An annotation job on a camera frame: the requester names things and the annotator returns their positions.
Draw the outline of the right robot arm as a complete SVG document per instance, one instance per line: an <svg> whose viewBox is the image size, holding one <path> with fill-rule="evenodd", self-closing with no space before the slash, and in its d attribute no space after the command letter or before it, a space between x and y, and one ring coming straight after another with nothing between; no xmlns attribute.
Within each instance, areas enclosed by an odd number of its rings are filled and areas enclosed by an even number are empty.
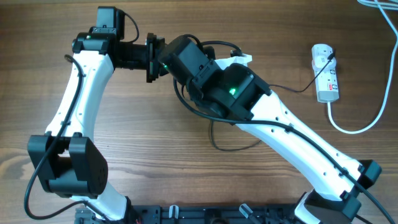
<svg viewBox="0 0 398 224"><path fill-rule="evenodd" d="M187 87L185 107L211 121L229 123L257 137L291 163L312 185L294 210L303 223L351 223L381 167L353 159L327 143L283 104L250 68L215 60L201 43L181 35L160 51L159 62Z"/></svg>

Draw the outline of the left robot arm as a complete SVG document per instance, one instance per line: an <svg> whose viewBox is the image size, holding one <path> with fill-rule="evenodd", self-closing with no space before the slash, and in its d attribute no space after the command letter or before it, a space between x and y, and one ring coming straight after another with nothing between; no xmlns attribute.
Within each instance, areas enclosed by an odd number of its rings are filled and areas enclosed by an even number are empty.
<svg viewBox="0 0 398 224"><path fill-rule="evenodd" d="M163 38L148 34L145 44L124 40L128 15L100 6L96 24L72 43L70 79L53 120L42 135L30 137L32 180L47 193L83 204L100 223L140 223L128 197L108 182L108 164L94 144L95 121L105 87L115 69L143 70L147 82L166 74L158 57Z"/></svg>

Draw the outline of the white power strip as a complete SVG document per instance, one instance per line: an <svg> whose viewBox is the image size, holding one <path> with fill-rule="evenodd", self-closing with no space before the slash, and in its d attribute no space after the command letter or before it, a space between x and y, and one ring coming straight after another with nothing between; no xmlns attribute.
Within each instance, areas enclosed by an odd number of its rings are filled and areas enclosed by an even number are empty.
<svg viewBox="0 0 398 224"><path fill-rule="evenodd" d="M327 44L315 44L312 47L312 59L317 55L330 55L333 49ZM314 72L317 100L320 103L334 102L339 99L336 67L331 70Z"/></svg>

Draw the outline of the white charger adapter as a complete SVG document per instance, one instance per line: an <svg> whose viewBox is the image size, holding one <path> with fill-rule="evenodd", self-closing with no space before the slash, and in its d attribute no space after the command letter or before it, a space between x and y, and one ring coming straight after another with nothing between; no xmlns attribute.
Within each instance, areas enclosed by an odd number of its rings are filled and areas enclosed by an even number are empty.
<svg viewBox="0 0 398 224"><path fill-rule="evenodd" d="M320 70L331 70L336 67L336 59L334 53L330 55L317 55L313 57L312 68L315 72Z"/></svg>

